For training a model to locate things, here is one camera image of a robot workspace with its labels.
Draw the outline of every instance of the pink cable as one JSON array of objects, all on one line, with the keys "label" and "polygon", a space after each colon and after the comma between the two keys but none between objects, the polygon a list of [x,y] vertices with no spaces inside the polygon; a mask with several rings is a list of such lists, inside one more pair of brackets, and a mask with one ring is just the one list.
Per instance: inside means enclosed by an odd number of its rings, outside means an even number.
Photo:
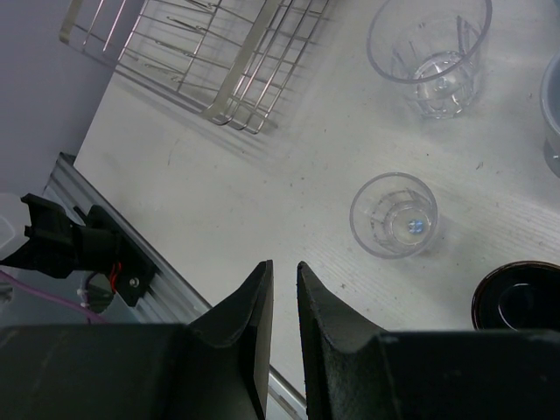
[{"label": "pink cable", "polygon": [[97,315],[95,312],[92,312],[92,311],[90,311],[86,308],[83,308],[80,305],[75,304],[74,302],[72,302],[70,300],[64,299],[63,297],[54,296],[54,295],[51,295],[50,293],[47,293],[45,291],[35,289],[34,287],[28,286],[27,284],[22,283],[19,280],[16,280],[14,277],[10,276],[9,274],[4,273],[2,270],[0,270],[0,280],[4,280],[5,282],[8,282],[12,286],[16,286],[19,289],[21,289],[22,291],[26,291],[27,293],[35,295],[39,298],[50,300],[51,302],[54,302],[55,304],[60,304],[60,305],[65,306],[66,308],[70,308],[74,311],[80,312],[80,313],[84,314],[86,317],[88,317],[89,319],[91,319],[92,321],[96,321],[100,324],[108,324],[109,323],[104,318]]}]

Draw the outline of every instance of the black bowl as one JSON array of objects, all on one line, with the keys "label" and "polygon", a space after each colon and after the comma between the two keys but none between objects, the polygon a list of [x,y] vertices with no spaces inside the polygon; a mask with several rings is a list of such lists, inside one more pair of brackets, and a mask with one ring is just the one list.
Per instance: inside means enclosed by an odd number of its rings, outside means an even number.
[{"label": "black bowl", "polygon": [[472,298],[474,328],[560,331],[560,267],[521,261],[499,267]]}]

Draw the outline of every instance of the white table surface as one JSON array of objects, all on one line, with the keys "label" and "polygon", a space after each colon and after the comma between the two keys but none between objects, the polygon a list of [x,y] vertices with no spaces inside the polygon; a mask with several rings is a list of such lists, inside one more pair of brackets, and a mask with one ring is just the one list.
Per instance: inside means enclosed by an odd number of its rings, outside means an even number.
[{"label": "white table surface", "polygon": [[[489,271],[560,263],[560,179],[543,160],[539,108],[560,47],[552,0],[493,2],[486,85],[449,121],[417,119],[369,65],[380,3],[333,2],[314,64],[287,96],[291,113],[269,134],[214,127],[114,76],[75,164],[212,304],[274,260],[271,362],[301,392],[301,260],[392,330],[471,329]],[[383,261],[360,248],[348,215],[358,189],[392,171],[430,186],[442,226],[427,254]]]}]

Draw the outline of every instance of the wire rack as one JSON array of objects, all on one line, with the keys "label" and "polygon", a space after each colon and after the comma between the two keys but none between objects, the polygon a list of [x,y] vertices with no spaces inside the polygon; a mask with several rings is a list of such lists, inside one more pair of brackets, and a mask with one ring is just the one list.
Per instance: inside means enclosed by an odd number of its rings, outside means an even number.
[{"label": "wire rack", "polygon": [[184,109],[256,134],[275,126],[270,115],[328,2],[73,0],[59,38]]}]

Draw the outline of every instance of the transparent container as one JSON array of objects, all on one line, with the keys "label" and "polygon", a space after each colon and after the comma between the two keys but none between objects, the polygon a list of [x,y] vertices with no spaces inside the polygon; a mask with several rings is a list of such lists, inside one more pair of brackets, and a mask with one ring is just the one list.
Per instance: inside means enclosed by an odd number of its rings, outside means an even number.
[{"label": "transparent container", "polygon": [[367,36],[374,69],[421,116],[449,118],[480,90],[490,0],[387,0]]},{"label": "transparent container", "polygon": [[350,207],[355,240],[380,258],[403,258],[425,250],[438,224],[430,188],[406,173],[385,173],[368,181]]}]

